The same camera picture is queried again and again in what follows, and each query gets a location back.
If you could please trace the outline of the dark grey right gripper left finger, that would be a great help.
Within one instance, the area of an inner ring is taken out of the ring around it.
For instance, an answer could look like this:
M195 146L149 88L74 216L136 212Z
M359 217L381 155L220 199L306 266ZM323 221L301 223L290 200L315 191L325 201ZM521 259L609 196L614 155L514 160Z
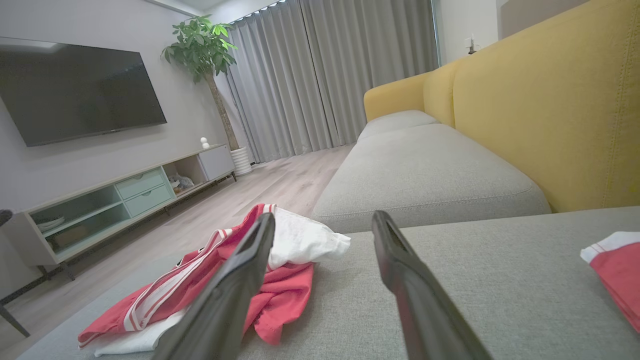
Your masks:
M154 360L234 360L250 301L265 280L275 218L261 214L181 321L164 333Z

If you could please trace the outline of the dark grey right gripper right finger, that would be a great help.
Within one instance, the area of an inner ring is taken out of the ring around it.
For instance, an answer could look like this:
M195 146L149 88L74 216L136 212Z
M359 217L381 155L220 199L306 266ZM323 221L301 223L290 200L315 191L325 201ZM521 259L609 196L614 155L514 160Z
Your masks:
M492 356L391 216L372 216L382 283L396 299L410 360L490 360Z

